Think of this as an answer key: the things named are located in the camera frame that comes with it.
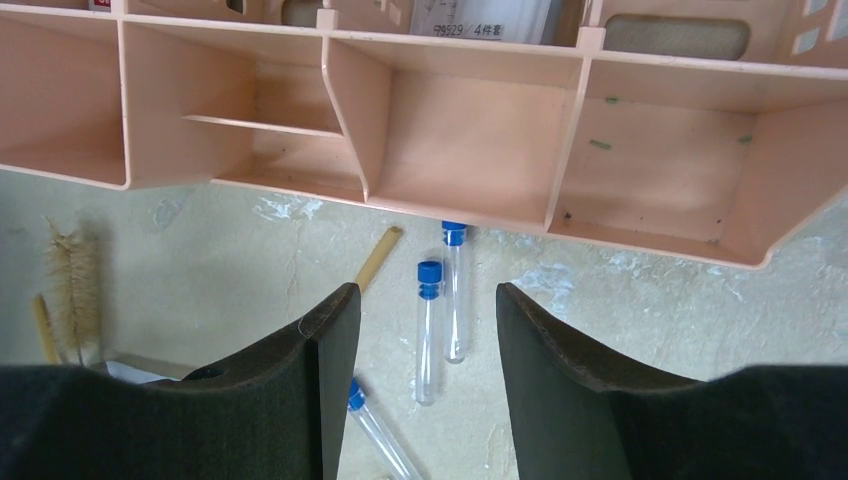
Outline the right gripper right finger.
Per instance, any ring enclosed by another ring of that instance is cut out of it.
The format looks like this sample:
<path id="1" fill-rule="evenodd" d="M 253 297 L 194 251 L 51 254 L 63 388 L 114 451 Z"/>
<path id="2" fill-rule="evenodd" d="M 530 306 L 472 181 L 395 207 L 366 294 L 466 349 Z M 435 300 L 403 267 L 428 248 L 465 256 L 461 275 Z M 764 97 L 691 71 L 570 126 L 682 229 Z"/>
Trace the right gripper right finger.
<path id="1" fill-rule="evenodd" d="M 698 381 L 639 362 L 496 290 L 523 479 L 843 479 L 847 369 L 754 365 Z"/>

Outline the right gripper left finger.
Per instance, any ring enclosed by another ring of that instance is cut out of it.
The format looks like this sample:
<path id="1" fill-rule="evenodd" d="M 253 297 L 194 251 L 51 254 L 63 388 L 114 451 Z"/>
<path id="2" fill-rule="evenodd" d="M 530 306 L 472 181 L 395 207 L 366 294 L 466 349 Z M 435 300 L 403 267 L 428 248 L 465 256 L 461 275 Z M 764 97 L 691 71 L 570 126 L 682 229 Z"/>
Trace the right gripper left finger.
<path id="1" fill-rule="evenodd" d="M 360 333 L 358 285 L 179 381 L 81 366 L 1 370 L 5 479 L 333 479 Z"/>

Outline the bristle test tube brush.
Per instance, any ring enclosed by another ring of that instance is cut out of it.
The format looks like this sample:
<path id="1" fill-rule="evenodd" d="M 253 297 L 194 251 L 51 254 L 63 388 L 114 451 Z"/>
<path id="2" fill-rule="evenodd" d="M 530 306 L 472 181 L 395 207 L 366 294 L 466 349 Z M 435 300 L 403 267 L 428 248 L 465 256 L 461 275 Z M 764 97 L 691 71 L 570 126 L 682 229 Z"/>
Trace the bristle test tube brush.
<path id="1" fill-rule="evenodd" d="M 60 359 L 86 366 L 101 343 L 98 241 L 81 224 L 69 232 L 51 219 L 47 225 L 48 328 Z"/>

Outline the blue-capped test tube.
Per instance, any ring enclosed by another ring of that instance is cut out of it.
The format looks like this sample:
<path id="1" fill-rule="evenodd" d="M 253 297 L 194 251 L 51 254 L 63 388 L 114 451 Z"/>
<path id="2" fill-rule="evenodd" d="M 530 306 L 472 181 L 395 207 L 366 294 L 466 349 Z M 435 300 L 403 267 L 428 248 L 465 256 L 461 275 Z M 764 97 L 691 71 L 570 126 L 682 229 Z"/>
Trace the blue-capped test tube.
<path id="1" fill-rule="evenodd" d="M 367 396 L 360 383 L 353 377 L 347 400 L 348 414 L 374 445 L 394 479 L 422 480 L 422 474 L 395 438 L 392 430 L 370 408 L 367 401 Z"/>
<path id="2" fill-rule="evenodd" d="M 442 263 L 425 260 L 417 265 L 418 317 L 415 398 L 430 406 L 439 394 Z"/>
<path id="3" fill-rule="evenodd" d="M 460 364 L 467 357 L 470 345 L 470 310 L 468 306 L 467 226 L 443 221 L 445 288 L 448 312 L 445 359 Z"/>

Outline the white zip pouch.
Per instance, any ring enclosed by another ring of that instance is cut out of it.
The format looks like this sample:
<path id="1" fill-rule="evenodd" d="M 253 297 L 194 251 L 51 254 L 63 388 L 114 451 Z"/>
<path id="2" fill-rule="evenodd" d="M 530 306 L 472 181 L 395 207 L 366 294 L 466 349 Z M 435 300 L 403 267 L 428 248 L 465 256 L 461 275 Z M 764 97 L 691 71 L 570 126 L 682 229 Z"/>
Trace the white zip pouch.
<path id="1" fill-rule="evenodd" d="M 132 384 L 180 381 L 196 370 L 193 366 L 129 354 L 108 359 L 104 365 L 110 376 Z"/>

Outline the peach plastic desk organizer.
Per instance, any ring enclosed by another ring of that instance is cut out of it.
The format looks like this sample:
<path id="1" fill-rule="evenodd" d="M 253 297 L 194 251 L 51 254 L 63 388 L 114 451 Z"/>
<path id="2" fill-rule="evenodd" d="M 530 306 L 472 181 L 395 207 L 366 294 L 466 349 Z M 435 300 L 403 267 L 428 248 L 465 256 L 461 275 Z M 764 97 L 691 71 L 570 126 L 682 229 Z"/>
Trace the peach plastic desk organizer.
<path id="1" fill-rule="evenodd" d="M 5 1 L 1 166 L 215 182 L 756 268 L 847 190 L 843 1 L 575 1 L 550 45 L 415 1 Z"/>

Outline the protractor ruler set pack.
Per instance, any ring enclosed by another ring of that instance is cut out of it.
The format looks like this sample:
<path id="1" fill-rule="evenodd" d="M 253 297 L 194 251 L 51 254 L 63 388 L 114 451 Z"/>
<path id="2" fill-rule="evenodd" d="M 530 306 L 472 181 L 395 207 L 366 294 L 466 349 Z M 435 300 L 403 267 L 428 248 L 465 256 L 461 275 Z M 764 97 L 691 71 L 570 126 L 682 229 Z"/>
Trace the protractor ruler set pack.
<path id="1" fill-rule="evenodd" d="M 553 39 L 564 3 L 552 0 L 424 0 L 409 33 L 540 45 Z"/>

